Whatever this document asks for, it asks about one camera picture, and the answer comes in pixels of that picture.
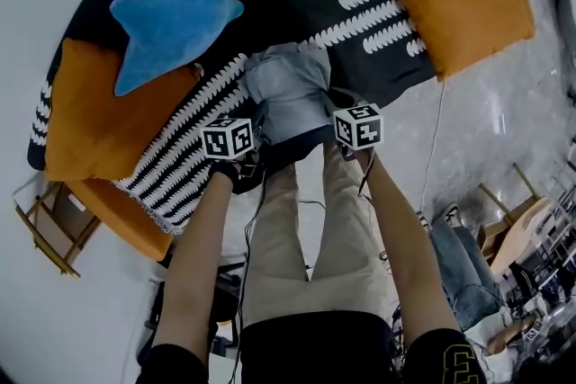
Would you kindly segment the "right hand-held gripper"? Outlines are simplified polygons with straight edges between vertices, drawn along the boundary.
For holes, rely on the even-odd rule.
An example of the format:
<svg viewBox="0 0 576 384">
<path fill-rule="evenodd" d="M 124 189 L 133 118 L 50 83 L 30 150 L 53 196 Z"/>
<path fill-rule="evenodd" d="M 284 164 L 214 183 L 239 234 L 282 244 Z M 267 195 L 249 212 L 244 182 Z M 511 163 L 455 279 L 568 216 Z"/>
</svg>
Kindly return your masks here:
<svg viewBox="0 0 576 384">
<path fill-rule="evenodd" d="M 375 103 L 336 110 L 332 120 L 337 143 L 349 151 L 366 150 L 383 143 L 383 115 Z"/>
</svg>

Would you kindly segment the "round wooden table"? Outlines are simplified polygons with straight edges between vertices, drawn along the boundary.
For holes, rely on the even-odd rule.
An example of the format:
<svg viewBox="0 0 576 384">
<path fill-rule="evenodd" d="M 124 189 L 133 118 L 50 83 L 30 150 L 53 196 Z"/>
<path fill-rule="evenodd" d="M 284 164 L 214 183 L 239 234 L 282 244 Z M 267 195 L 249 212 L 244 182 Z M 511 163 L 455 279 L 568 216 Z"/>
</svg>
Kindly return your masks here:
<svg viewBox="0 0 576 384">
<path fill-rule="evenodd" d="M 480 189 L 503 212 L 500 221 L 480 226 L 476 243 L 493 275 L 502 275 L 527 249 L 551 209 L 550 198 L 539 194 L 518 164 L 513 165 L 530 197 L 510 210 L 484 183 Z"/>
</svg>

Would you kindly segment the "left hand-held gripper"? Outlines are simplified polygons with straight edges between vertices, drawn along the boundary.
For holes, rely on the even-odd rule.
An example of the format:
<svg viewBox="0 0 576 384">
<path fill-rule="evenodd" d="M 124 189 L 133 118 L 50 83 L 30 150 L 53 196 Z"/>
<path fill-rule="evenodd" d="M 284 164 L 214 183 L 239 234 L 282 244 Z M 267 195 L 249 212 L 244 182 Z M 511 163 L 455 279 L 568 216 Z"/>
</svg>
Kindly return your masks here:
<svg viewBox="0 0 576 384">
<path fill-rule="evenodd" d="M 241 175 L 254 176 L 266 167 L 259 150 L 263 120 L 256 118 L 218 118 L 201 128 L 201 141 L 205 158 L 211 166 L 241 164 Z"/>
</svg>

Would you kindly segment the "blue star pillow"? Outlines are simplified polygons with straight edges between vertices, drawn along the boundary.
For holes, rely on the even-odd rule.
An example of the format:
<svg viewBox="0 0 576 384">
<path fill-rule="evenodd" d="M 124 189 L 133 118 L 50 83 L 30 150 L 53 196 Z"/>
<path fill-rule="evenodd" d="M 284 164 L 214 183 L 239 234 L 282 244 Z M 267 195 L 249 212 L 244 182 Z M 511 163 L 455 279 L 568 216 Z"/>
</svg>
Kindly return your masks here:
<svg viewBox="0 0 576 384">
<path fill-rule="evenodd" d="M 244 12 L 239 0 L 114 0 L 129 36 L 114 92 L 124 96 L 200 57 Z"/>
</svg>

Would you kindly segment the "black wristband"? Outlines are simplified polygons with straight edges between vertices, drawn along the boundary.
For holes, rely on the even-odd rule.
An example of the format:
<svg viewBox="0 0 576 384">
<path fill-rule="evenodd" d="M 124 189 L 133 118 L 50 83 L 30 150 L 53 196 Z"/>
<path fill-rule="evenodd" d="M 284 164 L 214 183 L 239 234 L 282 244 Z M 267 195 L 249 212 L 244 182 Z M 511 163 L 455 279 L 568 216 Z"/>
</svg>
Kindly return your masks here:
<svg viewBox="0 0 576 384">
<path fill-rule="evenodd" d="M 212 178 L 215 174 L 223 174 L 231 181 L 233 186 L 239 181 L 239 169 L 235 163 L 213 162 L 209 172 L 209 178 Z"/>
</svg>

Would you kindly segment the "wooden side table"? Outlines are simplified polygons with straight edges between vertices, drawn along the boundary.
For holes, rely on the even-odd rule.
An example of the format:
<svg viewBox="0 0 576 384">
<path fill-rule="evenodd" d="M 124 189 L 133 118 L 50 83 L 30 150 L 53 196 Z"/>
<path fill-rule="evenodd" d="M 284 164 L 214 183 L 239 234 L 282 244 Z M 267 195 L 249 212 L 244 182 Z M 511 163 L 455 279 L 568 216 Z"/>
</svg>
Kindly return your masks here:
<svg viewBox="0 0 576 384">
<path fill-rule="evenodd" d="M 14 209 L 30 231 L 34 248 L 41 251 L 62 275 L 81 278 L 77 258 L 101 220 L 61 182 L 33 177 L 12 194 Z"/>
</svg>

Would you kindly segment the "person's left forearm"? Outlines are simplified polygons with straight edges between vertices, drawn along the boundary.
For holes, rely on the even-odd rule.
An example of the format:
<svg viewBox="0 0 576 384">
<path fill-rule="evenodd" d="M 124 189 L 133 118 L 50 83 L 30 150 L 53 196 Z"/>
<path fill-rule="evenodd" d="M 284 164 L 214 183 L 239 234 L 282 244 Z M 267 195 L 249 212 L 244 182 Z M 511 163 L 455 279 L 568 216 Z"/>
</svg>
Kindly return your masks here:
<svg viewBox="0 0 576 384">
<path fill-rule="evenodd" d="M 172 344 L 208 359 L 209 319 L 233 182 L 211 176 L 169 265 L 154 344 Z"/>
</svg>

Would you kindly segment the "person's right forearm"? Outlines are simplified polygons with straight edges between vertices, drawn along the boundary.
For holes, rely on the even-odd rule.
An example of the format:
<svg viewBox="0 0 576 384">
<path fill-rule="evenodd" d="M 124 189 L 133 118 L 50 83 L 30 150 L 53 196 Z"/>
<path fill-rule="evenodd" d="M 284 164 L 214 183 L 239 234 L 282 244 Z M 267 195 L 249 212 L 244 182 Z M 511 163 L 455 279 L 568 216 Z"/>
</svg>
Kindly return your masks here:
<svg viewBox="0 0 576 384">
<path fill-rule="evenodd" d="M 436 253 L 416 211 L 374 152 L 358 151 L 355 157 L 367 180 L 399 295 L 406 345 L 433 330 L 457 330 L 459 325 L 443 290 Z"/>
</svg>

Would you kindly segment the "grey cloth garment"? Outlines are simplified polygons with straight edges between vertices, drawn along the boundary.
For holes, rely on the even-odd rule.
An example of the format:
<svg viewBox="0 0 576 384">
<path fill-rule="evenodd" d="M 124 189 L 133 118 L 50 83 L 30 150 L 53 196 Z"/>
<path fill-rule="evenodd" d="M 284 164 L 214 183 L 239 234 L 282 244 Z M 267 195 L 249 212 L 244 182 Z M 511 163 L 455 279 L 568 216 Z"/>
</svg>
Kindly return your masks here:
<svg viewBox="0 0 576 384">
<path fill-rule="evenodd" d="M 266 108 L 262 133 L 270 145 L 329 124 L 323 95 L 330 74 L 328 52 L 305 43 L 276 45 L 245 62 L 242 83 Z"/>
</svg>

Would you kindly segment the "person's black t-shirt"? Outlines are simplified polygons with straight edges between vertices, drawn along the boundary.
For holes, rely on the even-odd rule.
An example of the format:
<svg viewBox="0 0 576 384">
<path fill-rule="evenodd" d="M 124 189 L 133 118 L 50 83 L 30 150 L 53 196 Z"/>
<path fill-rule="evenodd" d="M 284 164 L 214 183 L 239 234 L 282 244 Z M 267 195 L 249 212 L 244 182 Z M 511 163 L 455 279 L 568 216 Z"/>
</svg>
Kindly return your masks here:
<svg viewBox="0 0 576 384">
<path fill-rule="evenodd" d="M 391 329 L 364 312 L 327 311 L 266 320 L 240 336 L 241 384 L 487 384 L 464 334 L 436 329 L 392 369 Z"/>
</svg>

